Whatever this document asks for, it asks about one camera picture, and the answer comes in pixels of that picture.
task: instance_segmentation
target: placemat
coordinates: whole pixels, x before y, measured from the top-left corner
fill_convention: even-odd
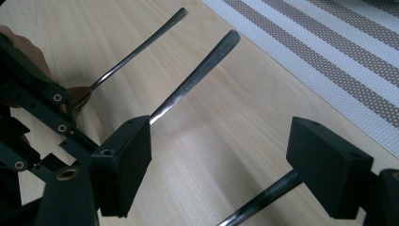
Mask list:
[[[399,158],[399,4],[202,0]]]

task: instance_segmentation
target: table runner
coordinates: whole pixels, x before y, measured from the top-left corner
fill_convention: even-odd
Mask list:
[[[399,158],[399,4],[202,0]]]

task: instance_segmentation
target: metal utensil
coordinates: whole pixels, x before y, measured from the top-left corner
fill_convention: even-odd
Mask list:
[[[120,63],[115,65],[111,70],[101,76],[93,85],[90,87],[75,87],[69,88],[68,90],[72,94],[71,106],[73,109],[77,109],[83,106],[91,96],[93,90],[99,87],[107,78],[114,74],[117,70],[123,67],[127,62],[137,56],[141,51],[147,48],[150,44],[161,37],[165,32],[167,32],[172,26],[178,23],[185,15],[187,10],[185,8],[180,8],[163,26],[161,26],[153,35],[151,35],[147,40],[145,40],[140,46],[138,46],[131,54],[125,57]]]
[[[238,43],[240,35],[231,30],[211,51],[211,53],[188,75],[182,84],[150,115],[150,124],[153,124],[182,99],[188,91],[197,85]]]

